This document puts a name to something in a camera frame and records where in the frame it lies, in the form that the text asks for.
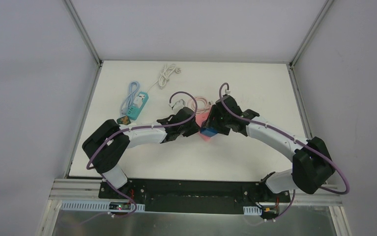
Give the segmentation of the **pink triangular power strip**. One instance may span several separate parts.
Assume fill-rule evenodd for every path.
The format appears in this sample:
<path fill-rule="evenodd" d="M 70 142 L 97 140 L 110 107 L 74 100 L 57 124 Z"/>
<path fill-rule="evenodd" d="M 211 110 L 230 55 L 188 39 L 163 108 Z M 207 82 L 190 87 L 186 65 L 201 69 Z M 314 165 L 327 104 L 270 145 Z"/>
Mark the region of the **pink triangular power strip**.
<path fill-rule="evenodd" d="M 196 123 L 197 125 L 200 127 L 200 130 L 202 129 L 203 127 L 203 123 L 207 120 L 208 118 L 208 115 L 209 115 L 209 112 L 205 112 L 205 113 L 202 113 L 202 114 L 197 114 L 196 115 Z M 199 136 L 206 142 L 210 141 L 211 138 L 209 137 L 205 137 L 203 136 L 200 131 L 199 131 Z"/>

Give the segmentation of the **blue cube plug adapter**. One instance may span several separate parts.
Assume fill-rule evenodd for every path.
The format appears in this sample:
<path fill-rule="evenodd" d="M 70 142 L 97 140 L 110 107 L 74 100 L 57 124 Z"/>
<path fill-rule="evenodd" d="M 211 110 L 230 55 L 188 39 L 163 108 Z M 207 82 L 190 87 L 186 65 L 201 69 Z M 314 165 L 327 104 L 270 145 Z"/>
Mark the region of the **blue cube plug adapter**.
<path fill-rule="evenodd" d="M 203 136 L 209 137 L 209 138 L 211 138 L 211 137 L 215 136 L 216 134 L 218 134 L 218 132 L 215 129 L 213 129 L 213 128 L 202 128 L 200 130 L 200 133 Z"/>

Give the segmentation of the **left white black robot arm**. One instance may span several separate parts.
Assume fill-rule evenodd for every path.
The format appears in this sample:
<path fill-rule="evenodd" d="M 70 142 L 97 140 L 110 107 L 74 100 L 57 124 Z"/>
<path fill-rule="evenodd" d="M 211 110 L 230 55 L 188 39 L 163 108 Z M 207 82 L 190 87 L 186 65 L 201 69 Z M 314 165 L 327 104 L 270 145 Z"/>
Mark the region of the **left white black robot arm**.
<path fill-rule="evenodd" d="M 112 194 L 124 199 L 129 195 L 130 186 L 118 162 L 127 149 L 167 143 L 199 131 L 194 111 L 183 107 L 174 115 L 145 125 L 123 125 L 108 119 L 83 142 L 82 149 L 89 158 L 87 169 L 95 169 L 112 185 Z"/>

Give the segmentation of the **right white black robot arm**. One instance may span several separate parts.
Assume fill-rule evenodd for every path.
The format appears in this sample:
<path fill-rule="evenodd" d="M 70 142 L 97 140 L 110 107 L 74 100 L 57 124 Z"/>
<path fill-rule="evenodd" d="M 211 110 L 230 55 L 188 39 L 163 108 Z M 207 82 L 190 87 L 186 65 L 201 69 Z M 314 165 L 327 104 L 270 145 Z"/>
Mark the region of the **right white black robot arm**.
<path fill-rule="evenodd" d="M 225 95 L 211 106 L 202 123 L 201 134 L 213 137 L 216 134 L 228 135 L 231 131 L 265 143 L 292 163 L 291 169 L 271 172 L 261 180 L 259 196 L 264 201 L 270 202 L 286 190 L 300 189 L 314 194 L 335 173 L 329 164 L 331 156 L 321 138 L 293 136 L 251 109 L 242 111 L 233 97 Z"/>

